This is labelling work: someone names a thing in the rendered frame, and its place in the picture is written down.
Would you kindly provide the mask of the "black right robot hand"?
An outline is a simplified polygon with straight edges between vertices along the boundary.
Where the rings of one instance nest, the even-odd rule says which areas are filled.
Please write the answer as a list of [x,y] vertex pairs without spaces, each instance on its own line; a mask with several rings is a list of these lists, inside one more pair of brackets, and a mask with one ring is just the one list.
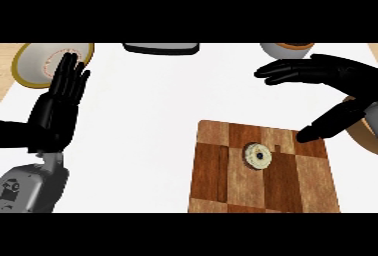
[[331,110],[297,133],[297,141],[307,143],[332,138],[365,116],[378,102],[378,68],[350,59],[326,54],[312,54],[309,59],[281,59],[260,67],[254,73],[270,86],[301,82],[331,86],[353,97]]

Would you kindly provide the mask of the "brown checkered wooden cutting board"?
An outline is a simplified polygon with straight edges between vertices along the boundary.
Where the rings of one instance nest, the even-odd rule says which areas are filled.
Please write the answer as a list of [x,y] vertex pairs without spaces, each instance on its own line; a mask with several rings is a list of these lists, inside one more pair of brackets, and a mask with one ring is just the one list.
[[[325,142],[300,143],[294,130],[202,120],[198,123],[191,212],[334,213],[340,210]],[[272,163],[251,169],[248,143],[263,144]]]

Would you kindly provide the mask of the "white plate with gold rim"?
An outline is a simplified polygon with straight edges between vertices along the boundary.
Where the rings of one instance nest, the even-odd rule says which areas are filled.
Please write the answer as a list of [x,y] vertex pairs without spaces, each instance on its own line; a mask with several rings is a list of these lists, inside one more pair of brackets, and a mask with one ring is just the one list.
[[75,53],[77,61],[89,64],[95,53],[93,43],[27,43],[12,61],[16,82],[33,89],[50,86],[55,70],[64,54]]

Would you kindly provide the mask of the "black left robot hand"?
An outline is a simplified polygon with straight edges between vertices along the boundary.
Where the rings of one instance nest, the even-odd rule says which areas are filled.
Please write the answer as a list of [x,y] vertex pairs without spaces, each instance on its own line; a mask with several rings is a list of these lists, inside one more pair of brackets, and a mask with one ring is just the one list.
[[28,122],[0,121],[0,148],[27,148],[30,153],[62,152],[75,131],[78,105],[90,71],[75,53],[65,53],[50,88],[34,104]]

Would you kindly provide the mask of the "grey black flat appliance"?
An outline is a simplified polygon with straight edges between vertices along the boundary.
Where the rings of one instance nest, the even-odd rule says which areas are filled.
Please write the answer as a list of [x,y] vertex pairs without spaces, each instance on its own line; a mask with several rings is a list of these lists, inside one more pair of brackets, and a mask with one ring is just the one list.
[[129,52],[152,55],[192,55],[199,51],[198,43],[124,43]]

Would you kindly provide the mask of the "grey pot with orange rim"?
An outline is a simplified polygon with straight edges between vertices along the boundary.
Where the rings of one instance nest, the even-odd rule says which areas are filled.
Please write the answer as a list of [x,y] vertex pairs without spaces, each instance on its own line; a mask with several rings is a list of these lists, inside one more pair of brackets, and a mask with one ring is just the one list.
[[261,43],[264,52],[275,59],[301,59],[313,47],[313,43]]

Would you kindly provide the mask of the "cream frosted cupcake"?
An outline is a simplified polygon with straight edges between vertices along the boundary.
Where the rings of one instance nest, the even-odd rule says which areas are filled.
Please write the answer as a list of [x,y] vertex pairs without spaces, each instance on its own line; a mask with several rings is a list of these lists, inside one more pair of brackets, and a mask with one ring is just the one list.
[[263,144],[251,142],[244,147],[242,159],[251,169],[263,170],[272,163],[272,152]]

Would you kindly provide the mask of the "brown round wooden object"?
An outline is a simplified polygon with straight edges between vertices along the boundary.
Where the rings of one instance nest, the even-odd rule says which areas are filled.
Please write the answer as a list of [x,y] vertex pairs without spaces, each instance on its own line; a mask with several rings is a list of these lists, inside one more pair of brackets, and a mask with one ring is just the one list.
[[365,110],[365,117],[347,128],[356,143],[378,155],[378,102]]

